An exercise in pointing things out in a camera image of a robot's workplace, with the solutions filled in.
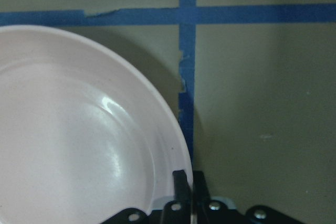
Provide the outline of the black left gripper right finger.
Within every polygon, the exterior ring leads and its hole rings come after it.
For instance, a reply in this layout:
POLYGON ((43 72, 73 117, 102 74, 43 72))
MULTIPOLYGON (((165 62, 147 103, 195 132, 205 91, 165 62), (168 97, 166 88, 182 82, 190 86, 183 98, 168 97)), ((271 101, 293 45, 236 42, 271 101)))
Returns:
POLYGON ((204 173, 193 171, 193 214, 196 223, 209 223, 207 212, 209 210, 210 194, 204 173))

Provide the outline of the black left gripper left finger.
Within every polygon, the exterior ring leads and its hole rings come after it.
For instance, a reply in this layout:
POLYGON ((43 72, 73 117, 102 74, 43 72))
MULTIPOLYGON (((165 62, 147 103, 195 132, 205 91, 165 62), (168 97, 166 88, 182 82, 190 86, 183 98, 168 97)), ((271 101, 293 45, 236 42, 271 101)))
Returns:
POLYGON ((172 211, 177 218, 177 223, 191 223, 191 189, 184 170, 173 172, 174 203, 172 211))

